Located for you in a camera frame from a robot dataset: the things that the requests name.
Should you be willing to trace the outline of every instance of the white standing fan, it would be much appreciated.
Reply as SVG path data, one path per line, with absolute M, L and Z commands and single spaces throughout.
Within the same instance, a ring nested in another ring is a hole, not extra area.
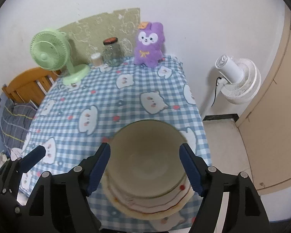
M 215 99 L 221 92 L 226 99 L 233 104 L 243 104 L 255 97 L 261 86 L 261 74 L 249 59 L 232 60 L 227 55 L 217 59 L 216 69 L 223 75 L 217 79 L 214 90 Z M 210 101 L 204 112 L 201 113 L 202 120 L 213 103 Z

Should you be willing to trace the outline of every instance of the striped blanket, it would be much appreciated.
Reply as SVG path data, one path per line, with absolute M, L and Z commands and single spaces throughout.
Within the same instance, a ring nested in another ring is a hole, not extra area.
M 13 148 L 22 149 L 24 141 L 36 114 L 36 107 L 31 103 L 14 103 L 8 99 L 1 117 L 0 135 L 9 153 Z

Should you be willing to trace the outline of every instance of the door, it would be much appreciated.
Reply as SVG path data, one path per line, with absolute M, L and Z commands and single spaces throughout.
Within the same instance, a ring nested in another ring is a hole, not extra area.
M 239 130 L 256 189 L 291 180 L 291 33 L 274 80 Z

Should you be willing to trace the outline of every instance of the green desk fan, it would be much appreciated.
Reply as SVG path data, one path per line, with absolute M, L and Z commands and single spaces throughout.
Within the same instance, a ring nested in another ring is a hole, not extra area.
M 67 66 L 69 75 L 63 78 L 64 85 L 71 85 L 83 79 L 91 70 L 86 64 L 73 66 L 71 47 L 67 34 L 57 30 L 46 29 L 37 33 L 30 45 L 33 60 L 43 69 L 56 71 Z

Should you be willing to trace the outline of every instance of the blue gingham tablecloth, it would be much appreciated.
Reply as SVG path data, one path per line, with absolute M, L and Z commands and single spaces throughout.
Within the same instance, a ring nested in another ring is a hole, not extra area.
M 41 103 L 23 146 L 24 156 L 44 145 L 46 156 L 23 175 L 20 190 L 29 195 L 42 172 L 68 172 L 94 155 L 119 129 L 147 119 L 173 125 L 195 154 L 211 164 L 203 123 L 176 58 L 166 56 L 154 69 L 134 65 L 133 58 L 118 67 L 92 67 L 90 74 L 71 86 L 64 86 L 58 78 Z M 129 218 L 115 209 L 101 184 L 88 202 L 103 228 L 156 232 L 190 227 L 201 198 L 195 193 L 175 215 L 155 221 Z

